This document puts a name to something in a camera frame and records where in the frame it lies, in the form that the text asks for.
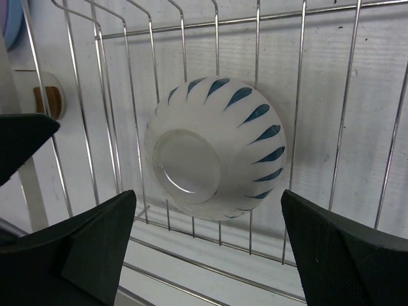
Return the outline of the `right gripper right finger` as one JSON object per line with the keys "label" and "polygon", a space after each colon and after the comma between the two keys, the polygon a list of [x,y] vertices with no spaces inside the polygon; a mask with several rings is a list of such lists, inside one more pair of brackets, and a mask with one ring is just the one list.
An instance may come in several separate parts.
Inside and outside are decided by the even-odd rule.
{"label": "right gripper right finger", "polygon": [[407,239],[288,189],[280,202],[307,305],[407,305]]}

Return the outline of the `white striped bowl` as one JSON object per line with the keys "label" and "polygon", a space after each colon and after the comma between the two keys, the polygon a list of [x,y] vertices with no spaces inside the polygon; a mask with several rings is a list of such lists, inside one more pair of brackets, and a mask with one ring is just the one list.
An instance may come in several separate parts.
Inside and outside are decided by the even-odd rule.
{"label": "white striped bowl", "polygon": [[145,160],[163,196],[209,221],[248,214],[276,188],[286,135],[271,103],[231,77],[172,89],[147,121]]}

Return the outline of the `blue plate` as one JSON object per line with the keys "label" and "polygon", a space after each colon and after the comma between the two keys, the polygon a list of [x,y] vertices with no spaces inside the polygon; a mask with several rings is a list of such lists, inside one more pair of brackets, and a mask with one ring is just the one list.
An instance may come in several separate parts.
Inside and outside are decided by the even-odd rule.
{"label": "blue plate", "polygon": [[1,32],[10,50],[20,32],[24,13],[19,0],[1,0]]}

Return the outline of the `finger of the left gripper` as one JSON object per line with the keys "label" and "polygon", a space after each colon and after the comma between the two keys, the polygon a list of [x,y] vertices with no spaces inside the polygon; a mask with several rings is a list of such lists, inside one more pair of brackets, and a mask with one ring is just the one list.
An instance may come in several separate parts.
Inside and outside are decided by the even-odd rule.
{"label": "finger of the left gripper", "polygon": [[1,185],[60,128],[54,119],[42,113],[1,116]]}

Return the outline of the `white brown cup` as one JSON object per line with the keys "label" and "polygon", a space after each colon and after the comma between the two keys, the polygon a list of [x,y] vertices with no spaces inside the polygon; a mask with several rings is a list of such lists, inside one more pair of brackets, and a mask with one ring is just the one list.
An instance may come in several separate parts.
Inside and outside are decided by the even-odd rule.
{"label": "white brown cup", "polygon": [[[36,71],[14,70],[12,73],[22,113],[45,113]],[[45,86],[50,115],[54,120],[61,120],[66,110],[63,88],[58,79],[49,72],[43,71],[41,79]]]}

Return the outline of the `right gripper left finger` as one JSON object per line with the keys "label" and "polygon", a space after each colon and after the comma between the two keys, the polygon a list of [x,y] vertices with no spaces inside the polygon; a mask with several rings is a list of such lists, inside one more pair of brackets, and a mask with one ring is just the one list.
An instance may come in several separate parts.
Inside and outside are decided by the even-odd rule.
{"label": "right gripper left finger", "polygon": [[22,237],[1,231],[1,305],[113,305],[135,210],[128,190]]}

